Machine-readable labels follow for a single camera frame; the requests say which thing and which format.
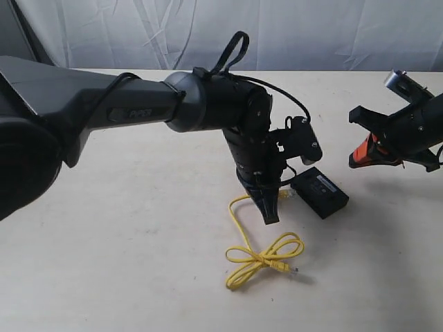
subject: yellow cable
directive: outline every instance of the yellow cable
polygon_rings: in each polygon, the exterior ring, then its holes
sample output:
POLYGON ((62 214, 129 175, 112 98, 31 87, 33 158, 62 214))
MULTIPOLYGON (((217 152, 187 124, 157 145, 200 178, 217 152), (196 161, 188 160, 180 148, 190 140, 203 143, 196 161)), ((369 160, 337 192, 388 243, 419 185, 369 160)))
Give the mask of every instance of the yellow cable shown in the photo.
MULTIPOLYGON (((289 190, 280 190, 278 196, 283 198, 283 197, 289 197, 291 196, 291 194, 289 190)), ((233 211, 233 205, 236 202, 249 198, 250 196, 248 195, 238 197, 232 200, 228 206, 229 214, 234 220, 235 225, 239 229, 240 234, 243 236, 244 243, 246 244, 246 247, 232 246, 226 250, 225 255, 227 260, 233 263, 242 263, 242 265, 236 270, 234 270, 229 275, 228 279, 226 279, 226 287, 232 291, 243 286, 256 272, 258 272, 262 268, 273 268, 277 271, 286 272, 286 273, 298 272, 297 268, 290 268, 287 263, 281 260, 298 256, 305 249, 305 244, 300 239, 300 237, 296 233, 288 232, 278 237, 278 239, 276 239, 266 250, 263 250, 260 253, 254 252, 242 224, 239 222, 233 211), (283 241, 285 237, 291 237, 291 239, 283 241), (291 243, 294 243, 296 245, 296 247, 292 251, 289 251, 284 254, 278 253, 280 249, 291 243), (250 255, 251 257, 249 258, 229 257, 229 252, 234 250, 244 252, 250 255)))

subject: white table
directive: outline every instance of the white table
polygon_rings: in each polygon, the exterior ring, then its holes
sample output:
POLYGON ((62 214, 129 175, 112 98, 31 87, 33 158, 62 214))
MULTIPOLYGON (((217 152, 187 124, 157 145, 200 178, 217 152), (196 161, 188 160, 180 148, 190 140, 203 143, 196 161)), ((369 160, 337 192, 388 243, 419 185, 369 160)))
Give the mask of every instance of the white table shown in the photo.
MULTIPOLYGON (((347 166, 367 134, 348 111, 406 104, 384 88, 387 73, 249 75, 309 107, 316 166, 350 196, 324 221, 300 198, 281 202, 275 225, 251 204, 238 209, 257 249, 282 232, 302 237, 301 276, 263 270, 225 289, 235 265, 224 250, 242 244, 226 204, 244 190, 220 131, 97 131, 76 168, 0 223, 0 331, 443 331, 443 173, 347 166)), ((411 76, 443 90, 443 73, 411 76)), ((302 114, 274 96, 275 126, 302 114)))

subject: power adapter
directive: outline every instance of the power adapter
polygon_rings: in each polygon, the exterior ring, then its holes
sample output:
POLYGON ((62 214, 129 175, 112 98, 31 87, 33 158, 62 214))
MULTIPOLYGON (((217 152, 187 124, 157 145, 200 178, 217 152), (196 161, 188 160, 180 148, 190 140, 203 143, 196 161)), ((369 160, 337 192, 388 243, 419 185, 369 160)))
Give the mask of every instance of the power adapter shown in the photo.
POLYGON ((321 219, 344 208, 349 201, 349 196, 316 167, 297 175, 291 182, 291 188, 321 219))

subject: white curtain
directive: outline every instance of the white curtain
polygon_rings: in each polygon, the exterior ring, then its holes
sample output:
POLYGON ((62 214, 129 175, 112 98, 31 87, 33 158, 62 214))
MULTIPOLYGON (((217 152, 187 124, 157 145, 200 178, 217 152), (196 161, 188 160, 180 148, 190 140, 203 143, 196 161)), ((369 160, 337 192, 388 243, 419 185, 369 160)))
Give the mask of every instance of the white curtain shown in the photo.
POLYGON ((442 0, 17 0, 58 66, 209 68, 237 30, 242 70, 443 70, 442 0))

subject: black strap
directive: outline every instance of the black strap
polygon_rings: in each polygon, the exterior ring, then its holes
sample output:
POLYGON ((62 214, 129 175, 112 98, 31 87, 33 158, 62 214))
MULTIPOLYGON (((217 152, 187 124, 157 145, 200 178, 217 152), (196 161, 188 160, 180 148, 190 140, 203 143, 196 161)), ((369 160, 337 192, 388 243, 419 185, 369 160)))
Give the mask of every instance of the black strap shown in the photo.
POLYGON ((232 37, 232 39, 229 41, 228 45, 225 47, 215 67, 210 71, 211 75, 216 75, 222 71, 223 66, 228 61, 230 55, 234 51, 234 48, 238 45, 241 39, 243 39, 243 41, 242 41, 242 47, 240 48, 240 52, 238 53, 237 57, 234 58, 233 61, 229 62, 226 65, 226 67, 224 68, 224 72, 228 73, 229 68, 231 66, 233 66, 234 64, 238 63, 241 59, 243 59, 249 47, 249 36, 247 33, 244 33, 243 31, 237 31, 235 35, 232 37))

